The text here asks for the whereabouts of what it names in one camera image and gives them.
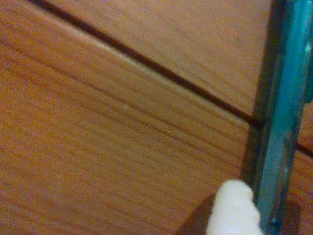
white rubber tip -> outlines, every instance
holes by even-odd
[[[224,182],[216,194],[206,234],[263,235],[252,198],[251,188],[243,181]]]

metal clamp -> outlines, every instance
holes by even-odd
[[[302,109],[313,98],[313,1],[288,1],[285,13],[274,77],[278,86],[271,93],[254,184],[267,235],[279,234]]]

brown wood panel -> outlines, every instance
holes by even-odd
[[[0,5],[2,231],[172,234],[249,174],[247,123],[28,2]]]
[[[313,234],[313,158],[299,151],[293,163],[282,234]]]
[[[270,0],[46,2],[253,114]]]
[[[313,102],[304,107],[298,142],[313,152]]]

wood grain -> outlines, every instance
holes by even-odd
[[[0,5],[2,231],[173,234],[249,173],[247,123],[28,2]]]
[[[313,102],[304,107],[298,142],[313,152]]]
[[[254,115],[270,0],[46,2]]]
[[[313,234],[313,159],[296,152],[293,163],[283,235]]]

